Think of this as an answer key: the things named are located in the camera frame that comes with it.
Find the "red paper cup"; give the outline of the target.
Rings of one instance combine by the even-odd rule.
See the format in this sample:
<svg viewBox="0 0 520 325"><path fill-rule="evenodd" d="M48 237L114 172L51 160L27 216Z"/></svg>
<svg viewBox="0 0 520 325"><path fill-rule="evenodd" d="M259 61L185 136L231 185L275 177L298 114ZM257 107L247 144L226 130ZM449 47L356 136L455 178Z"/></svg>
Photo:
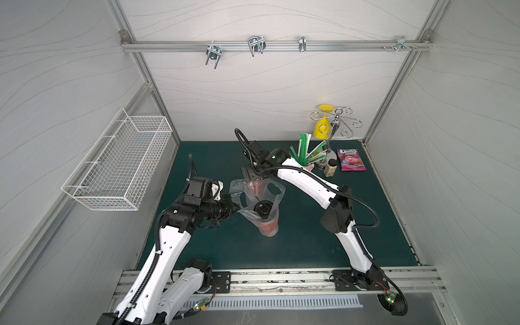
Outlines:
<svg viewBox="0 0 520 325"><path fill-rule="evenodd" d="M268 183L266 180L255 180L250 181L246 186L253 197L259 202L263 200L263 195Z"/></svg>
<svg viewBox="0 0 520 325"><path fill-rule="evenodd" d="M262 235L266 237L273 237L278 233L278 219L279 210L269 200L259 201L255 207L254 212L260 217L257 220L257 227Z"/></svg>

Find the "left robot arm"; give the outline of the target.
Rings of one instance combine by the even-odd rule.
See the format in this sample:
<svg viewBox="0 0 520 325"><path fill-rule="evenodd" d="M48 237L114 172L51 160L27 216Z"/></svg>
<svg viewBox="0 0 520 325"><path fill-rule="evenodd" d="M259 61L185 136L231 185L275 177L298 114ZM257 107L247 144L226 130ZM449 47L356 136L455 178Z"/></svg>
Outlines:
<svg viewBox="0 0 520 325"><path fill-rule="evenodd" d="M195 292L211 286L212 266L195 261L168 287L173 268L194 231L204 222L219 226L239 206L223 194L223 183L191 177L180 196L161 212L154 229L154 246L142 270L115 311L99 324L170 324Z"/></svg>

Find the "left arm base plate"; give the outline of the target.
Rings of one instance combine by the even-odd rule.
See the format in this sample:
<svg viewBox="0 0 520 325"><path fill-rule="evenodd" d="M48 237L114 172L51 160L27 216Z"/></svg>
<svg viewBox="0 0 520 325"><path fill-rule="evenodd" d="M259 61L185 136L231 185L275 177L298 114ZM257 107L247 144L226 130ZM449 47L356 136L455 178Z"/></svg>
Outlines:
<svg viewBox="0 0 520 325"><path fill-rule="evenodd" d="M196 294L227 294L231 290L231 277L231 272L213 272L208 287L199 289L198 291L196 291Z"/></svg>

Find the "clear plastic carrier bag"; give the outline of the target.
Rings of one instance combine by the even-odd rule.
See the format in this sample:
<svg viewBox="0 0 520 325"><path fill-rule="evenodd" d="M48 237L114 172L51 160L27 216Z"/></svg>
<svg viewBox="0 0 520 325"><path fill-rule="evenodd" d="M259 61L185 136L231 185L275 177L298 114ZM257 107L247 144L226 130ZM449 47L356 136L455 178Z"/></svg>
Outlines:
<svg viewBox="0 0 520 325"><path fill-rule="evenodd" d="M240 207L238 212L266 237L273 237L278 233L280 203L285 191L282 184L272 179L239 179L230 183L232 201Z"/></svg>

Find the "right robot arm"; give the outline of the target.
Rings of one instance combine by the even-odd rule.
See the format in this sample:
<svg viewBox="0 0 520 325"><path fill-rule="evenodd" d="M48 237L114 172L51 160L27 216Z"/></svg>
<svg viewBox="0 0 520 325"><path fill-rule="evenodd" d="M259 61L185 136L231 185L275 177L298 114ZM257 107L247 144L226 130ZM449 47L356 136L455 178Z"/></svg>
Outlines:
<svg viewBox="0 0 520 325"><path fill-rule="evenodd" d="M394 287L396 295L403 295L400 288L376 263L358 231L359 228L370 229L379 226L381 220L372 207L346 190L308 171L284 151L277 148L268 152L258 142L250 142L242 138L241 134L238 134L237 138L244 148L244 155L249 159L249 169L256 176L284 180L314 199L324 209L320 223L340 241L349 258L355 285L366 290L369 286L378 284L386 293L390 293L389 288ZM357 202L372 214L373 224L356 223L353 202Z"/></svg>

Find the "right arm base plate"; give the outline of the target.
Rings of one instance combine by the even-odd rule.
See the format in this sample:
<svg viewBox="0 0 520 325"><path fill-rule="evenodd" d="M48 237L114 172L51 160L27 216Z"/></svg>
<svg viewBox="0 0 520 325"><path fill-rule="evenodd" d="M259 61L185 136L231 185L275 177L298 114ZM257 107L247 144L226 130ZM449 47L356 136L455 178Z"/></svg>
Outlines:
<svg viewBox="0 0 520 325"><path fill-rule="evenodd" d="M336 291L385 291L389 290L386 276L372 267L368 273L354 269L334 269L329 277Z"/></svg>

